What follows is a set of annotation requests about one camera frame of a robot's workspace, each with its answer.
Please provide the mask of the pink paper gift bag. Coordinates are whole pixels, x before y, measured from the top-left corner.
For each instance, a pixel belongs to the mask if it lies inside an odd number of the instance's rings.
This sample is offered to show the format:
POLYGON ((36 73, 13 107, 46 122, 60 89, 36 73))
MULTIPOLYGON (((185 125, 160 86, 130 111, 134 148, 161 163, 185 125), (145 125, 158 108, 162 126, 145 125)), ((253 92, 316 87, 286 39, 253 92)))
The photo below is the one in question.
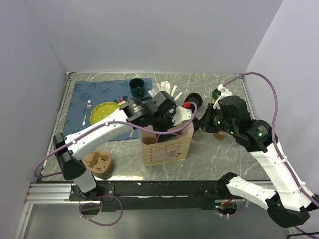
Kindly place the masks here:
POLYGON ((184 128, 179 136, 176 133, 172 134, 170 139, 165 139, 163 135, 157 136, 154 133, 139 130, 144 166, 185 160, 193 132, 192 123, 184 128))

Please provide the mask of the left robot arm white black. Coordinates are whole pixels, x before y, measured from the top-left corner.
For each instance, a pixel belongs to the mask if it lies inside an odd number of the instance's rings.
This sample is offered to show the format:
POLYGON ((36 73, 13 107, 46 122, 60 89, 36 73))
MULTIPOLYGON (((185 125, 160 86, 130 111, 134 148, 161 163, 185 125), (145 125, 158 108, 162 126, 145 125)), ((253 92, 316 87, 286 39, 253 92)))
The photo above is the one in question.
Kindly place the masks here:
POLYGON ((94 200, 99 188, 83 158, 101 144, 139 127, 152 126, 154 131, 167 131, 174 126, 176 101, 160 91, 147 100, 132 98, 105 119, 74 134, 57 133, 53 138, 56 159, 65 180, 72 181, 87 200, 94 200))

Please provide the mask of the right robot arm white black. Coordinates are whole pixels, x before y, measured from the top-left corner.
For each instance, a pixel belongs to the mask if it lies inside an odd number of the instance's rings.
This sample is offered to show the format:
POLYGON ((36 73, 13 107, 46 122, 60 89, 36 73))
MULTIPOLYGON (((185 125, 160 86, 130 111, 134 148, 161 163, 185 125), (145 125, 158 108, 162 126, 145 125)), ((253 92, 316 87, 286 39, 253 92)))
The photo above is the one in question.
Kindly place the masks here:
POLYGON ((198 125, 204 132, 222 131, 234 137, 262 166, 274 186, 267 189, 228 172, 218 180, 217 191, 222 198, 242 197, 265 209, 283 228, 303 225, 310 211, 318 209, 318 195, 295 174, 272 127, 264 120, 252 119, 243 99, 227 96, 209 103, 198 125))

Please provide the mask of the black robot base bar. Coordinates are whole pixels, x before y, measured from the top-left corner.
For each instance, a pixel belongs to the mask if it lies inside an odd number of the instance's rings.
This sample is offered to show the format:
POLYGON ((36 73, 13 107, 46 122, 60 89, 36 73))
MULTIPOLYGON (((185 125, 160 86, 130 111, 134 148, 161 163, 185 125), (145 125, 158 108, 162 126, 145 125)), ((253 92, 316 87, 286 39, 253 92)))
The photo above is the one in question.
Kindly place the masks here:
POLYGON ((71 187, 71 202, 102 204, 102 212, 116 210, 192 209, 214 210, 216 201, 231 194, 217 181, 97 181, 89 193, 71 187))

